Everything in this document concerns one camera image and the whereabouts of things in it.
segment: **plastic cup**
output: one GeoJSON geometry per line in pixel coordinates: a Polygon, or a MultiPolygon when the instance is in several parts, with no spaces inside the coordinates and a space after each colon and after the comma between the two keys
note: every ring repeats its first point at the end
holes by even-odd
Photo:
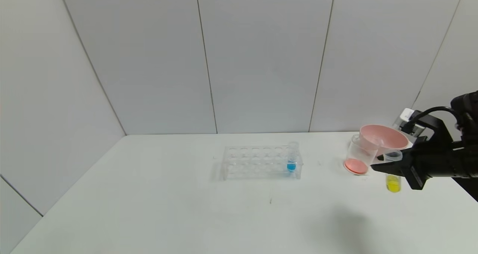
{"type": "Polygon", "coordinates": [[[380,145],[372,144],[358,134],[352,136],[344,161],[345,169],[352,174],[366,174],[379,148],[380,145]]]}

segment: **pink liquid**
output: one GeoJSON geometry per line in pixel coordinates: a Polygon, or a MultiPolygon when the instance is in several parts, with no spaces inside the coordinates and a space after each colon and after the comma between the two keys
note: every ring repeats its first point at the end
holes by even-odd
{"type": "Polygon", "coordinates": [[[367,165],[364,162],[357,159],[345,160],[344,166],[348,171],[354,174],[365,174],[369,170],[369,167],[367,167],[367,165]]]}

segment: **table surface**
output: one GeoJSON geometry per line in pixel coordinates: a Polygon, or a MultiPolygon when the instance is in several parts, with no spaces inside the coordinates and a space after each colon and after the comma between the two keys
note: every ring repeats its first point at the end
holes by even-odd
{"type": "Polygon", "coordinates": [[[422,191],[342,167],[355,133],[132,135],[13,254],[473,253],[478,203],[452,179],[422,191]],[[300,143],[300,180],[220,181],[225,146],[300,143]]]}

